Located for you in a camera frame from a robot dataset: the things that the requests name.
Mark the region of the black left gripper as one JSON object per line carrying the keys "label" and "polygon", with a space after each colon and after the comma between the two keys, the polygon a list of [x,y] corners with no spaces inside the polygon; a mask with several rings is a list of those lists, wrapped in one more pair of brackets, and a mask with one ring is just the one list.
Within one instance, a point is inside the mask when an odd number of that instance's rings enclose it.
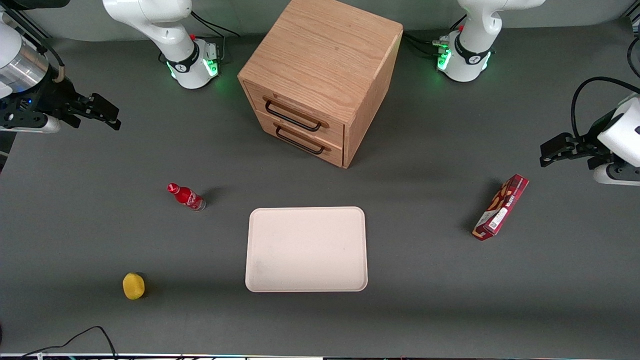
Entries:
{"label": "black left gripper", "polygon": [[548,167],[562,160],[585,157],[589,158],[587,166],[590,170],[608,164],[621,164],[619,156],[598,139],[598,136],[613,124],[614,113],[614,111],[607,112],[597,119],[585,134],[580,135],[576,114],[572,111],[570,121],[573,136],[569,132],[563,132],[540,145],[540,167]]}

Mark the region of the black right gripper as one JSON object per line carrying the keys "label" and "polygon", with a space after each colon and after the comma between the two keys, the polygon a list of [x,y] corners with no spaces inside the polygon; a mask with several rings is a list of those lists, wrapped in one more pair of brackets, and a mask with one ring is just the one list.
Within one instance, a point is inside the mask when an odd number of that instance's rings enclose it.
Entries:
{"label": "black right gripper", "polygon": [[81,117],[121,129],[118,107],[98,93],[80,95],[68,79],[54,82],[51,76],[44,77],[29,89],[29,99],[29,111],[36,114],[29,120],[29,129],[61,129],[64,123],[78,129]]}

